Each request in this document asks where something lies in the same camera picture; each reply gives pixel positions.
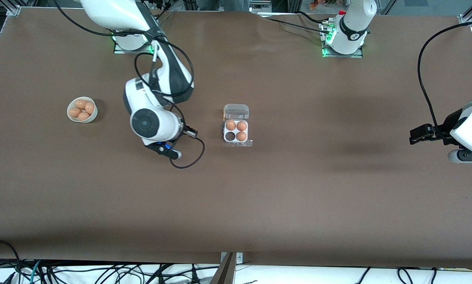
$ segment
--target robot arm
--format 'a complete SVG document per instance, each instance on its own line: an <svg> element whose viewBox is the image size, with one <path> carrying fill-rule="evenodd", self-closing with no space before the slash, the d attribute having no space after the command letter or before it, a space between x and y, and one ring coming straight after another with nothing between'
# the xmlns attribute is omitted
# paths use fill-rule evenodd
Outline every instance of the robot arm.
<svg viewBox="0 0 472 284"><path fill-rule="evenodd" d="M457 145L460 149L448 154L450 161L472 163L472 101L448 115L439 129L435 129L431 124L423 124L410 131L410 144L425 140L443 140L445 145Z"/></svg>
<svg viewBox="0 0 472 284"><path fill-rule="evenodd" d="M178 138L184 133L190 137L197 135L194 129L185 125L183 117L164 109L187 101L193 92L193 76L175 52L175 49L180 49L168 42L156 18L140 1L78 1L89 18L101 27L113 31L137 31L151 42L153 62L158 57L162 67L127 81L124 104L133 132L147 148L173 160L180 158L180 151L173 149Z"/></svg>
<svg viewBox="0 0 472 284"><path fill-rule="evenodd" d="M339 54L353 54L364 44L369 23L376 15L378 6L374 0L354 0L344 15L329 19L332 35L326 44Z"/></svg>

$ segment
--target clear plastic egg carton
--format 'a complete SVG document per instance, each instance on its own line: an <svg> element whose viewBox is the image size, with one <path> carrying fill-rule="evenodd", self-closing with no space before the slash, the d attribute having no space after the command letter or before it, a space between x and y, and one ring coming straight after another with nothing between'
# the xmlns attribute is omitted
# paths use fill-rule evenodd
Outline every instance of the clear plastic egg carton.
<svg viewBox="0 0 472 284"><path fill-rule="evenodd" d="M250 109L245 104L224 106L223 140L230 147L252 147L254 141L248 138Z"/></svg>

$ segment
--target bowl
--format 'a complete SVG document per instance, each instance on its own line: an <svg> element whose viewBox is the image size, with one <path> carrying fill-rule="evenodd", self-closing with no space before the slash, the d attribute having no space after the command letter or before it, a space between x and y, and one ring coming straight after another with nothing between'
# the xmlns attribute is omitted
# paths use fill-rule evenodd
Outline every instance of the bowl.
<svg viewBox="0 0 472 284"><path fill-rule="evenodd" d="M77 117L72 117L71 115L69 115L69 110L72 109L72 108L76 108L76 104L75 102L78 100L78 99L84 99L88 102L91 102L92 104L94 104L94 112L88 117L88 119L86 120L83 120L83 121L80 121ZM71 101L71 103L68 105L68 108L66 110L66 115L71 119L71 121L74 121L74 122L79 122L79 123L89 123L91 122L92 120L95 119L95 117L97 116L97 106L95 105L95 102L93 99L91 99L90 97L77 97L76 99L74 99L73 101Z"/></svg>

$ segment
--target brown table surface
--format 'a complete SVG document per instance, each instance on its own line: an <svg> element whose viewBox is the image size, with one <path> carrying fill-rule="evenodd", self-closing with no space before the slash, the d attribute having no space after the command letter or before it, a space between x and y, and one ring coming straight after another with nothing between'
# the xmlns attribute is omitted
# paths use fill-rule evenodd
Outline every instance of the brown table surface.
<svg viewBox="0 0 472 284"><path fill-rule="evenodd" d="M164 29L196 69L180 107L206 143L177 170L130 129L134 56L55 9L23 9L0 39L0 239L24 258L217 262L243 251L263 264L472 267L472 165L450 163L441 142L408 142L431 122L418 52L455 23L377 16L364 58L336 59L322 58L315 32L253 14L172 15ZM469 27L430 44L423 81L439 121L472 99ZM93 123L66 117L82 95L99 108ZM252 148L223 146L228 103L250 107ZM178 148L178 163L200 151L186 138Z"/></svg>

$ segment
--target egg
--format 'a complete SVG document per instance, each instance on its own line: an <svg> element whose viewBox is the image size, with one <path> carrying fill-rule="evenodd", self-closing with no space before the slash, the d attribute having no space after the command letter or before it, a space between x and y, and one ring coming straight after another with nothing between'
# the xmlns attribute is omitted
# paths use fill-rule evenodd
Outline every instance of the egg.
<svg viewBox="0 0 472 284"><path fill-rule="evenodd" d="M239 131L245 131L246 128L247 128L246 122L240 121L240 122L237 123L237 129L238 129Z"/></svg>
<svg viewBox="0 0 472 284"><path fill-rule="evenodd" d="M88 119L89 116L90 116L90 115L89 115L88 113L82 112L82 113L80 113L80 114L78 115L78 119L79 119L80 121L84 121L84 120Z"/></svg>
<svg viewBox="0 0 472 284"><path fill-rule="evenodd" d="M78 115L81 113L81 109L79 108L70 108L68 113L69 113L69 116L71 117L78 117Z"/></svg>
<svg viewBox="0 0 472 284"><path fill-rule="evenodd" d="M236 129L236 123L234 122L234 120L227 120L225 122L225 128L227 128L228 131L233 131L234 129Z"/></svg>
<svg viewBox="0 0 472 284"><path fill-rule="evenodd" d="M80 108L80 109L85 109L85 105L88 103L88 101L84 100L84 99L77 99L75 101L75 105L77 108Z"/></svg>
<svg viewBox="0 0 472 284"><path fill-rule="evenodd" d="M94 112L95 105L92 104L91 102L88 102L85 104L85 111L88 112L88 114L92 114Z"/></svg>
<svg viewBox="0 0 472 284"><path fill-rule="evenodd" d="M236 139L238 139L239 141L245 141L246 140L246 133L244 133L243 131L239 132L236 135Z"/></svg>

